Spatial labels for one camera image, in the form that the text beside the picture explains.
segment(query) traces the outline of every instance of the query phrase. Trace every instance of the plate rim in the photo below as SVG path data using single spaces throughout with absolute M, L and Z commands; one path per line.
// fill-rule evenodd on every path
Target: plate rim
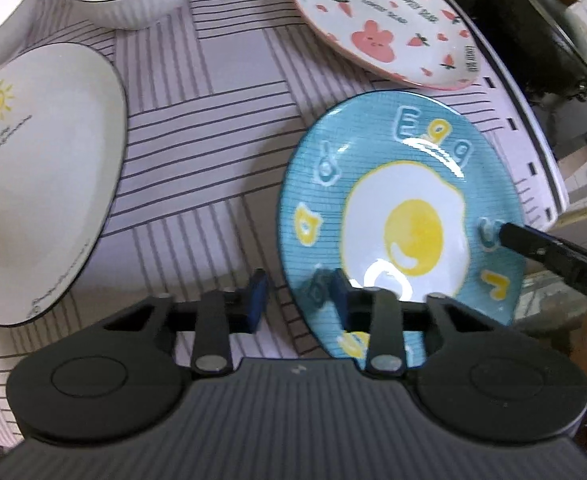
M 451 10 L 456 12 L 456 10 L 449 4 L 449 2 L 447 2 L 446 0 L 442 0 L 442 1 Z M 358 57 L 355 54 L 352 54 L 351 52 L 349 52 L 346 48 L 344 48 L 340 44 L 337 44 L 337 43 L 331 41 L 329 38 L 326 37 L 325 34 L 323 34 L 320 31 L 320 29 L 318 29 L 316 27 L 315 23 L 312 22 L 312 20 L 307 16 L 307 13 L 304 12 L 304 10 L 302 10 L 302 7 L 298 3 L 298 0 L 293 0 L 293 4 L 295 5 L 296 10 L 298 10 L 300 15 L 302 16 L 302 19 L 304 20 L 305 24 L 313 31 L 313 33 L 316 36 L 318 36 L 323 41 L 323 43 L 325 43 L 327 46 L 331 47 L 333 50 L 336 50 L 341 56 L 345 57 L 346 59 L 348 59 L 351 62 L 355 63 L 356 65 L 360 66 L 361 68 L 364 68 L 365 70 L 373 72 L 376 75 L 382 76 L 385 79 L 393 81 L 394 83 L 398 83 L 401 85 L 408 85 L 412 88 L 426 88 L 426 89 L 430 89 L 430 90 L 458 91 L 458 90 L 464 90 L 465 88 L 468 88 L 469 86 L 473 85 L 480 77 L 480 67 L 482 64 L 482 60 L 480 60 L 480 59 L 478 60 L 478 65 L 479 65 L 478 72 L 476 72 L 473 75 L 473 78 L 471 78 L 467 83 L 462 84 L 461 86 L 452 87 L 452 86 L 426 85 L 423 83 L 413 82 L 409 79 L 401 79 L 398 77 L 394 77 L 391 72 L 387 72 L 386 70 L 372 64 L 371 62 L 366 60 L 364 57 Z M 475 35 L 474 35 L 473 31 L 471 30 L 471 27 L 469 27 L 469 25 L 467 24 L 464 16 L 460 16 L 460 18 L 464 21 L 465 25 L 467 25 L 467 28 L 469 29 L 469 33 L 471 34 L 471 36 L 473 38 L 473 44 L 474 44 L 476 50 L 478 50 L 480 52 L 480 49 L 478 48 L 478 42 L 476 41 Z
M 95 48 L 90 47 L 90 46 L 85 45 L 85 44 L 74 43 L 73 41 L 59 41 L 59 42 L 56 42 L 56 43 L 48 43 L 48 44 L 37 46 L 36 48 L 32 48 L 32 49 L 26 50 L 23 53 L 21 53 L 19 56 L 16 56 L 10 62 L 8 62 L 8 63 L 0 66 L 0 70 L 2 70 L 3 68 L 9 66 L 10 63 L 12 63 L 14 60 L 17 60 L 18 58 L 24 56 L 25 54 L 29 54 L 30 52 L 33 52 L 35 50 L 39 50 L 41 48 L 52 47 L 52 46 L 55 46 L 55 45 L 74 45 L 74 46 L 79 46 L 79 47 L 83 47 L 85 49 L 90 50 L 94 54 L 99 55 L 100 56 L 100 61 L 106 63 L 107 66 L 108 66 L 108 68 L 116 76 L 116 80 L 117 80 L 118 85 L 119 85 L 119 88 L 120 88 L 120 94 L 121 94 L 121 97 L 123 99 L 123 104 L 125 105 L 124 106 L 125 116 L 123 118 L 123 123 L 125 125 L 125 131 L 123 133 L 123 142 L 122 142 L 122 147 L 121 147 L 121 150 L 120 150 L 120 161 L 118 163 L 118 178 L 116 179 L 115 183 L 112 186 L 112 190 L 110 192 L 109 203 L 107 204 L 106 211 L 103 214 L 103 218 L 102 218 L 102 220 L 100 222 L 100 227 L 98 229 L 98 232 L 96 233 L 96 235 L 94 236 L 93 241 L 91 242 L 91 249 L 89 251 L 86 251 L 85 252 L 85 255 L 86 256 L 84 257 L 84 260 L 82 261 L 82 264 L 80 266 L 78 266 L 78 270 L 75 273 L 75 276 L 69 282 L 69 285 L 66 286 L 64 288 L 64 290 L 61 291 L 60 294 L 58 294 L 56 296 L 53 296 L 51 302 L 49 302 L 49 304 L 48 304 L 48 307 L 43 308 L 42 311 L 40 311 L 35 316 L 30 317 L 30 318 L 28 318 L 28 319 L 26 319 L 24 321 L 19 322 L 19 323 L 14 323 L 14 324 L 0 324 L 0 328 L 16 328 L 16 327 L 24 326 L 26 324 L 29 324 L 29 323 L 32 323 L 32 322 L 35 322 L 35 321 L 39 320 L 40 318 L 46 316 L 46 314 L 48 314 L 56 306 L 56 304 L 58 304 L 59 301 L 62 300 L 62 298 L 64 298 L 65 295 L 69 291 L 71 291 L 72 286 L 74 286 L 74 284 L 76 283 L 76 281 L 80 277 L 82 271 L 85 269 L 85 267 L 89 263 L 89 260 L 91 259 L 91 255 L 94 253 L 94 250 L 96 249 L 96 246 L 98 244 L 98 241 L 100 240 L 100 235 L 102 234 L 102 232 L 105 229 L 105 224 L 107 223 L 107 219 L 109 219 L 109 214 L 111 212 L 111 208 L 112 208 L 112 205 L 114 203 L 114 199 L 116 198 L 116 192 L 118 190 L 118 183 L 120 182 L 120 179 L 121 179 L 122 173 L 123 173 L 123 166 L 125 165 L 125 153 L 126 153 L 126 149 L 127 149 L 127 138 L 128 138 L 128 133 L 129 133 L 129 128 L 128 128 L 129 101 L 127 99 L 127 94 L 126 94 L 126 91 L 125 91 L 125 87 L 123 86 L 123 78 L 120 75 L 120 72 L 118 72 L 118 70 L 116 69 L 115 65 L 113 65 L 109 61 L 109 59 L 107 59 L 106 56 L 103 56 Z
M 318 338 L 318 336 L 316 335 L 316 333 L 314 332 L 314 330 L 312 330 L 311 327 L 309 326 L 309 323 L 307 322 L 307 318 L 305 317 L 305 313 L 304 313 L 303 309 L 300 307 L 300 305 L 298 305 L 298 301 L 296 300 L 296 296 L 294 294 L 294 290 L 291 288 L 291 285 L 289 284 L 289 280 L 287 279 L 286 270 L 285 270 L 285 263 L 283 262 L 283 251 L 282 251 L 283 244 L 282 244 L 282 234 L 281 234 L 282 233 L 282 229 L 281 229 L 282 226 L 281 226 L 281 221 L 280 221 L 280 219 L 281 219 L 281 211 L 282 211 L 283 192 L 285 190 L 285 181 L 286 181 L 287 176 L 289 175 L 289 171 L 291 169 L 291 161 L 294 160 L 295 156 L 298 154 L 298 150 L 301 147 L 302 141 L 309 135 L 310 130 L 318 123 L 318 121 L 320 121 L 322 118 L 324 118 L 326 115 L 328 115 L 335 108 L 337 108 L 340 105 L 343 105 L 344 103 L 347 103 L 348 101 L 351 101 L 351 100 L 356 99 L 356 98 L 358 98 L 360 96 L 363 96 L 363 95 L 374 94 L 374 93 L 377 93 L 377 92 L 403 92 L 403 93 L 407 93 L 407 94 L 413 94 L 413 95 L 419 96 L 421 98 L 424 98 L 424 99 L 427 99 L 427 100 L 436 102 L 439 105 L 447 108 L 448 110 L 450 110 L 454 114 L 459 115 L 461 117 L 464 117 L 460 112 L 458 112 L 454 108 L 450 107 L 449 105 L 446 105 L 445 103 L 439 101 L 438 99 L 435 99 L 435 98 L 433 98 L 431 96 L 422 95 L 422 94 L 419 94 L 417 92 L 413 92 L 413 91 L 411 91 L 411 89 L 381 89 L 381 90 L 371 90 L 371 91 L 368 91 L 368 92 L 363 92 L 362 94 L 354 95 L 354 96 L 350 97 L 349 99 L 345 99 L 344 101 L 341 101 L 341 102 L 336 103 L 335 105 L 333 105 L 333 107 L 331 107 L 328 110 L 326 110 L 323 113 L 323 115 L 321 115 L 317 120 L 315 120 L 313 122 L 313 124 L 310 127 L 307 128 L 307 131 L 304 134 L 304 136 L 302 136 L 301 139 L 298 141 L 298 144 L 296 145 L 295 150 L 293 150 L 292 154 L 290 155 L 289 159 L 287 160 L 287 167 L 286 167 L 286 170 L 285 170 L 285 174 L 283 175 L 283 181 L 282 181 L 282 184 L 280 186 L 280 190 L 278 191 L 278 208 L 276 210 L 276 242 L 277 242 L 277 248 L 278 248 L 278 261 L 280 263 L 280 268 L 282 269 L 282 272 L 283 272 L 283 278 L 285 279 L 285 287 L 286 287 L 286 290 L 288 290 L 289 296 L 291 296 L 291 298 L 292 298 L 292 305 L 295 306 L 296 310 L 298 311 L 298 314 L 300 315 L 300 319 L 302 320 L 302 322 L 305 323 L 307 329 L 309 330 L 309 334 L 311 336 L 313 336 L 313 338 L 315 339 L 316 343 L 318 344 L 317 347 L 312 348 L 312 349 L 310 349 L 308 351 L 299 352 L 299 354 L 301 356 L 304 355 L 304 354 L 306 354 L 306 353 L 313 352 L 313 351 L 317 350 L 318 348 L 320 348 L 320 349 L 322 349 L 323 352 L 325 352 L 325 354 L 327 354 L 329 356 L 330 359 L 351 359 L 351 360 L 356 361 L 356 362 L 358 361 L 358 359 L 353 358 L 353 357 L 348 357 L 348 356 L 347 357 L 335 357 L 335 356 L 333 356 L 331 354 L 331 352 L 327 349 L 327 347 L 325 346 L 325 344 L 320 340 L 320 338 Z M 520 208 L 520 213 L 521 213 L 523 224 L 526 224 L 526 222 L 525 222 L 525 212 L 523 210 L 522 202 L 518 201 L 518 205 L 519 205 L 519 208 Z M 525 282 L 525 279 L 524 278 L 525 278 L 525 268 L 523 266 L 523 277 L 520 280 L 519 296 L 522 294 L 522 289 L 523 289 L 523 285 L 524 285 L 524 282 Z M 290 331 L 290 329 L 289 329 L 289 323 L 287 321 L 285 321 L 285 324 L 287 325 L 287 330 Z

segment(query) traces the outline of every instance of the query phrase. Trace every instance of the black clamp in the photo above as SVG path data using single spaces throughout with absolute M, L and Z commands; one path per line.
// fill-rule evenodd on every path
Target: black clamp
M 406 372 L 403 330 L 425 334 L 427 362 L 415 391 L 436 419 L 459 433 L 524 443 L 577 428 L 587 408 L 584 374 L 560 353 L 444 294 L 398 301 L 353 288 L 336 270 L 329 287 L 343 329 L 369 332 L 365 372 L 398 380 Z
M 504 224 L 498 237 L 503 247 L 541 263 L 568 286 L 587 296 L 587 250 L 531 227 L 512 223 Z
M 267 304 L 258 269 L 246 288 L 200 301 L 147 298 L 21 361 L 7 398 L 25 436 L 97 444 L 149 428 L 193 380 L 231 373 L 230 332 L 254 332 Z M 191 368 L 173 360 L 176 332 L 195 331 Z

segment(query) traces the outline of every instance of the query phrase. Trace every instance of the fried egg illustration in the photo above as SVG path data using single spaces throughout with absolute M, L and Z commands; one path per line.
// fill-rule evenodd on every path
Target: fried egg illustration
M 454 296 L 469 267 L 462 193 L 417 162 L 391 162 L 353 186 L 343 213 L 342 267 L 353 286 L 404 301 Z

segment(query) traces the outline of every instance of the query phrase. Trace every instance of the kitchen counter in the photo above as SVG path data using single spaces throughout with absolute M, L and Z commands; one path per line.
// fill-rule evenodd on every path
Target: kitchen counter
M 43 0 L 39 13 L 28 48 L 81 43 L 117 68 L 128 148 L 109 219 L 78 280 L 46 316 L 0 328 L 0 445 L 21 437 L 4 386 L 16 363 L 150 294 L 193 300 L 242 286 L 262 267 L 274 288 L 258 332 L 232 336 L 235 364 L 323 355 L 282 275 L 280 183 L 299 139 L 328 108 L 398 86 L 320 43 L 292 0 L 191 0 L 138 32 L 95 27 L 69 0 Z M 478 126 L 512 175 L 526 221 L 546 229 L 567 207 L 560 172 L 515 83 L 477 39 L 483 61 L 474 85 L 421 92 Z M 179 364 L 189 362 L 192 339 L 180 335 Z

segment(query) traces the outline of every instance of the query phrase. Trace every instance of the metal screw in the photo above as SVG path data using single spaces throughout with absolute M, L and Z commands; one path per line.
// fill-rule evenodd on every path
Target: metal screw
M 221 355 L 203 355 L 196 359 L 196 367 L 203 372 L 219 372 L 227 366 L 227 359 Z
M 397 372 L 402 367 L 402 359 L 389 354 L 376 355 L 371 359 L 371 366 L 381 372 Z

